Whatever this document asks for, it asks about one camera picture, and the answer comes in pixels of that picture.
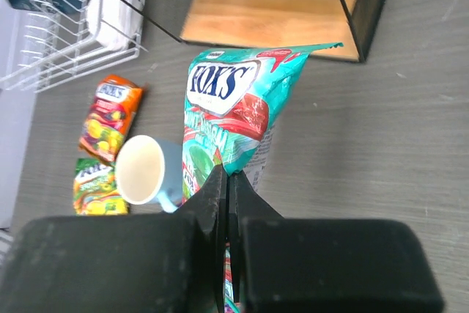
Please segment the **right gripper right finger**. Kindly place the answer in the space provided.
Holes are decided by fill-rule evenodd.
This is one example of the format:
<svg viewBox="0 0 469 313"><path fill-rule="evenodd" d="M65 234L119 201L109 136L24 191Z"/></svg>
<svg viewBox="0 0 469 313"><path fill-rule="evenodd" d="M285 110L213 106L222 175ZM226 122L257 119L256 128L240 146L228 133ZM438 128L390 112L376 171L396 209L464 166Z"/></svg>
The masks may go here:
<svg viewBox="0 0 469 313"><path fill-rule="evenodd" d="M234 301L242 312L442 312L415 232L381 218L285 218L229 178Z"/></svg>

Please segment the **teal mint candy bag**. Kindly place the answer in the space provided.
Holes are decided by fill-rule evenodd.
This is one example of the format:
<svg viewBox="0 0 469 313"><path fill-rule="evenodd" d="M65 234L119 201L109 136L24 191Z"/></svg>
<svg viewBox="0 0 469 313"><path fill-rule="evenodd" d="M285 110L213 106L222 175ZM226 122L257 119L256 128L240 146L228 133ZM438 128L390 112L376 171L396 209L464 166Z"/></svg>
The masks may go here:
<svg viewBox="0 0 469 313"><path fill-rule="evenodd" d="M241 225L279 220L257 192L273 135L309 55L322 45L217 48L188 69L182 204L193 261L181 312L237 312Z"/></svg>

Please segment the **light blue mug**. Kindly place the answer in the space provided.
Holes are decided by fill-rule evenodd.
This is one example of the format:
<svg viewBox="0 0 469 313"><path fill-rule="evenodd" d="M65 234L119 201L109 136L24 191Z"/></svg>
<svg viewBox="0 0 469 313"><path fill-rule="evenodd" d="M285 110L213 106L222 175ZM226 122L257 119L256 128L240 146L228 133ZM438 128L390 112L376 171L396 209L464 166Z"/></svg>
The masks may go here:
<svg viewBox="0 0 469 313"><path fill-rule="evenodd" d="M158 203L166 213L182 204L182 146L137 135L122 146L114 164L117 190L132 205Z"/></svg>

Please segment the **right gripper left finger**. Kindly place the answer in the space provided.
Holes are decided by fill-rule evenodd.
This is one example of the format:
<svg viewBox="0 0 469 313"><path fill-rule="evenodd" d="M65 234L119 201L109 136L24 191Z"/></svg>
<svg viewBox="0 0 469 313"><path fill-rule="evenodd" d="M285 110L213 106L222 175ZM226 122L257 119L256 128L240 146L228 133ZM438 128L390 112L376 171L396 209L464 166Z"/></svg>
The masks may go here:
<svg viewBox="0 0 469 313"><path fill-rule="evenodd" d="M1 267L3 312L222 312L227 176L173 213L30 221Z"/></svg>

